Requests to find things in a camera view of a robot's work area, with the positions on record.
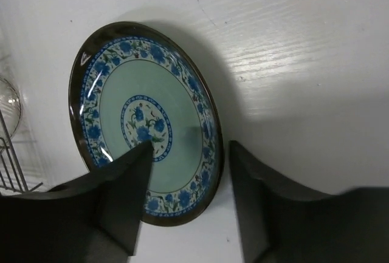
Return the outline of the clear glass plate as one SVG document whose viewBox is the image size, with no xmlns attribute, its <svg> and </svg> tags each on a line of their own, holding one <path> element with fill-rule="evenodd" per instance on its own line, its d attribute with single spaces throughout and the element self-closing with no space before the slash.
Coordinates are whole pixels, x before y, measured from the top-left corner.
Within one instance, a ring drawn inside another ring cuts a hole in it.
<svg viewBox="0 0 389 263">
<path fill-rule="evenodd" d="M 1 77 L 1 114 L 9 136 L 13 137 L 22 119 L 22 104 L 12 83 Z"/>
</svg>

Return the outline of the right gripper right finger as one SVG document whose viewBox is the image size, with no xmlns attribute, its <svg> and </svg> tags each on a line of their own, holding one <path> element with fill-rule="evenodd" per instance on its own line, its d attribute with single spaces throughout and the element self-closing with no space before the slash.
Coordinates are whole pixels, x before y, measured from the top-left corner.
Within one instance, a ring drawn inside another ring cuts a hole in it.
<svg viewBox="0 0 389 263">
<path fill-rule="evenodd" d="M 245 262 L 388 261 L 388 188 L 325 194 L 229 146 Z"/>
</svg>

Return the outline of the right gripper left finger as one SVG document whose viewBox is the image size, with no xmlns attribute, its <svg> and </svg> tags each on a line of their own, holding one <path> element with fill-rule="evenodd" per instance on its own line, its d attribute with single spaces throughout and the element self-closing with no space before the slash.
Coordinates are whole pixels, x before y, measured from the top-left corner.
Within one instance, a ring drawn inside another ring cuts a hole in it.
<svg viewBox="0 0 389 263">
<path fill-rule="evenodd" d="M 127 262 L 136 253 L 153 146 L 46 192 L 1 197 L 2 262 Z"/>
</svg>

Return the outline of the blue floral plate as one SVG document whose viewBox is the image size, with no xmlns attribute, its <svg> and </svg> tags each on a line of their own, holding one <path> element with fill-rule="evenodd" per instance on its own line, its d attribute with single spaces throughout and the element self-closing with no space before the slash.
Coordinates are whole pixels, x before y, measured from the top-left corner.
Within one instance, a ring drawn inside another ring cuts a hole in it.
<svg viewBox="0 0 389 263">
<path fill-rule="evenodd" d="M 186 224 L 209 206 L 224 167 L 218 111 L 199 69 L 169 37 L 138 22 L 99 28 L 75 57 L 68 104 L 91 171 L 152 144 L 145 223 Z"/>
</svg>

